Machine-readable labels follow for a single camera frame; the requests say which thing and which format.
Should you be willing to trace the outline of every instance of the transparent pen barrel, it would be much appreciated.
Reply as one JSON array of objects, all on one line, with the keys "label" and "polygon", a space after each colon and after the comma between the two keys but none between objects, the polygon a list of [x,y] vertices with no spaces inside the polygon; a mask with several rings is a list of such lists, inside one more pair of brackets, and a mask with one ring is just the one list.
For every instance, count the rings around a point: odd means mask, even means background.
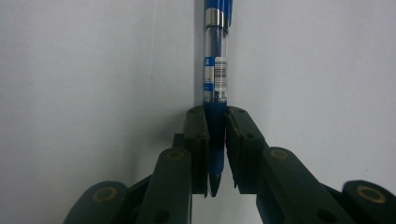
[{"label": "transparent pen barrel", "polygon": [[227,39],[226,29],[217,25],[206,26],[204,91],[206,102],[227,102]]}]

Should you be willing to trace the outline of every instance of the white background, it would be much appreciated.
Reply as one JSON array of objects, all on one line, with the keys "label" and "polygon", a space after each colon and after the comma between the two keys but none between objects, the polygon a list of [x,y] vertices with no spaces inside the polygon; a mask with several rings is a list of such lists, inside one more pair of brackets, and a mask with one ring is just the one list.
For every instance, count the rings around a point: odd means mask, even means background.
[{"label": "white background", "polygon": [[[0,223],[131,186],[202,101],[203,1],[0,2]],[[396,2],[234,1],[229,103],[317,179],[396,193]],[[261,223],[228,165],[192,223]]]}]

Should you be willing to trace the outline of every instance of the blue pen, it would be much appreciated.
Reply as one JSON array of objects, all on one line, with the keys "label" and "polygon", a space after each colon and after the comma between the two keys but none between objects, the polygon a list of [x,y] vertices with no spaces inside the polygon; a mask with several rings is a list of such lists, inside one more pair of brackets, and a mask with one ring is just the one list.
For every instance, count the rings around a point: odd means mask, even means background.
[{"label": "blue pen", "polygon": [[209,129],[209,182],[215,197],[224,168],[225,120],[227,109],[226,44],[231,25],[233,0],[205,1],[204,108]]}]

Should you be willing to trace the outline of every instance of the silver pen band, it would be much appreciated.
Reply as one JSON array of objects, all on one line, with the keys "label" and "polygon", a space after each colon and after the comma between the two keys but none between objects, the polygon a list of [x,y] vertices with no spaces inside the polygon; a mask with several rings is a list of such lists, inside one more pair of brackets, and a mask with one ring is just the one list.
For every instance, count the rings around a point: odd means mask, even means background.
[{"label": "silver pen band", "polygon": [[219,26],[228,30],[228,20],[224,13],[216,8],[208,8],[205,11],[205,26]]}]

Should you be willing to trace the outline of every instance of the barcode label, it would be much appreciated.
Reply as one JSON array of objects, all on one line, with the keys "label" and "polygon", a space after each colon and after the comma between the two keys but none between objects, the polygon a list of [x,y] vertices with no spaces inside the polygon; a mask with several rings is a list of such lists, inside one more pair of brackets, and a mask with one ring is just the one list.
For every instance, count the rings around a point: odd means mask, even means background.
[{"label": "barcode label", "polygon": [[227,58],[217,57],[215,59],[215,91],[227,91]]}]

